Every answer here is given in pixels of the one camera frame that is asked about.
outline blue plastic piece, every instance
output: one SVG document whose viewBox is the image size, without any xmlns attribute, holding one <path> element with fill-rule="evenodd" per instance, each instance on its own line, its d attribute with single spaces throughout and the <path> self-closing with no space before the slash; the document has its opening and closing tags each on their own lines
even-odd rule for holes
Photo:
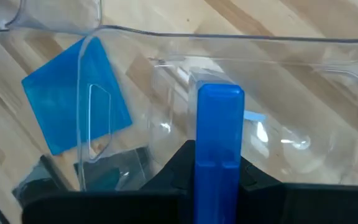
<svg viewBox="0 0 358 224">
<path fill-rule="evenodd" d="M 83 40 L 75 43 L 22 80 L 24 91 L 53 155 L 77 146 L 78 54 L 82 43 Z M 81 63 L 86 64 L 86 81 L 93 84 L 94 91 L 92 99 L 88 100 L 90 104 L 80 108 L 91 111 L 89 116 L 79 117 L 80 125 L 90 124 L 89 133 L 81 132 L 81 139 L 84 140 L 95 139 L 132 124 L 100 40 L 94 38 L 85 54 Z M 87 95 L 90 88 L 81 86 L 78 94 Z"/>
<path fill-rule="evenodd" d="M 198 91 L 195 224 L 235 223 L 244 92 L 230 84 Z"/>
<path fill-rule="evenodd" d="M 249 121 L 263 122 L 266 119 L 266 115 L 245 110 L 244 119 Z"/>
</svg>

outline black plastic base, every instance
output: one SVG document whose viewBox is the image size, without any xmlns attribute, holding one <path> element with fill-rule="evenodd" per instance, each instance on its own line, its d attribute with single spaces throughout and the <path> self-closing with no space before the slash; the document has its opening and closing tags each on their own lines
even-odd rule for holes
<svg viewBox="0 0 358 224">
<path fill-rule="evenodd" d="M 195 142 L 135 192 L 70 192 L 40 199 L 28 223 L 193 223 Z M 237 223 L 358 223 L 358 187 L 283 184 L 244 158 Z"/>
</svg>

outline blue square plastic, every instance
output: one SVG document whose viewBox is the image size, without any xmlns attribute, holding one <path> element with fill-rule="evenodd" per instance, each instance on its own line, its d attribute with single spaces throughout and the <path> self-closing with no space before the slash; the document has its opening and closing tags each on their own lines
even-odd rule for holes
<svg viewBox="0 0 358 224">
<path fill-rule="evenodd" d="M 44 134 L 50 152 L 59 154 L 77 145 L 76 101 L 78 54 L 83 40 L 40 67 L 22 80 L 35 117 Z M 78 94 L 89 95 L 87 117 L 79 117 L 79 125 L 91 124 L 89 132 L 81 132 L 81 139 L 98 138 L 132 124 L 131 117 L 99 39 L 93 39 L 82 57 L 89 86 Z"/>
</svg>

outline transparent plastic bin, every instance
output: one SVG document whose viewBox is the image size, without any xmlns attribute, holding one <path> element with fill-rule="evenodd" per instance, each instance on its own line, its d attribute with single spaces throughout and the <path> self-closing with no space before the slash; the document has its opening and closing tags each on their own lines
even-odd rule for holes
<svg viewBox="0 0 358 224">
<path fill-rule="evenodd" d="M 90 81 L 101 75 L 90 50 L 96 42 L 131 116 L 125 128 L 114 126 L 122 122 L 116 90 Z M 200 81 L 235 83 L 245 91 L 242 156 L 258 168 L 283 182 L 349 184 L 358 152 L 358 40 L 158 34 L 106 26 L 84 41 L 79 67 L 83 190 L 93 178 L 83 164 L 144 147 L 153 176 L 194 139 Z M 95 117 L 101 108 L 105 113 Z M 106 124 L 102 138 L 92 133 L 98 123 Z M 121 177 L 132 175 L 129 166 L 119 168 Z M 141 170 L 134 175 L 141 176 L 138 187 L 148 181 Z"/>
<path fill-rule="evenodd" d="M 50 149 L 25 94 L 22 80 L 81 38 L 83 37 L 75 34 L 33 29 L 0 32 L 0 210 L 10 223 L 21 223 L 21 206 L 16 199 L 17 191 L 14 190 L 26 187 L 25 183 L 29 182 L 27 177 L 37 176 L 34 172 L 40 170 L 37 167 L 41 156 L 50 155 Z M 76 78 L 72 88 L 75 91 Z M 46 96 L 52 93 L 45 91 Z M 68 181 L 68 188 L 79 190 L 73 166 L 77 162 L 76 149 L 50 158 L 55 164 L 56 173 L 61 173 L 62 179 Z M 39 188 L 37 194 L 32 194 L 33 198 L 30 195 L 30 198 L 26 199 L 33 200 L 49 193 L 48 189 L 45 192 L 42 192 L 42 189 Z"/>
<path fill-rule="evenodd" d="M 30 27 L 84 34 L 100 23 L 100 0 L 0 0 L 0 30 Z"/>
</svg>

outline wooden table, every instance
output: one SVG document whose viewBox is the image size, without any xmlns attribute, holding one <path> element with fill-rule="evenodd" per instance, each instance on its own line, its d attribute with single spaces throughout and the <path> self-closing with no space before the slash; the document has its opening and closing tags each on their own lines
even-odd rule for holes
<svg viewBox="0 0 358 224">
<path fill-rule="evenodd" d="M 110 0 L 104 2 L 103 24 L 155 32 L 358 38 L 358 0 Z M 42 154 L 49 154 L 21 80 L 80 38 L 31 30 L 0 33 L 0 209 L 11 223 L 20 223 L 21 214 L 12 189 Z M 120 68 L 129 83 L 135 84 L 127 88 L 136 91 L 127 94 L 139 101 L 145 92 L 136 75 L 149 66 L 145 58 L 135 55 Z M 182 135 L 178 144 L 186 139 Z M 130 139 L 122 142 L 128 148 L 136 145 Z M 166 161 L 169 156 L 157 157 Z M 53 160 L 73 188 L 79 189 L 72 166 L 76 149 L 53 156 Z M 275 173 L 274 166 L 264 169 Z M 358 184 L 358 160 L 348 183 Z"/>
</svg>

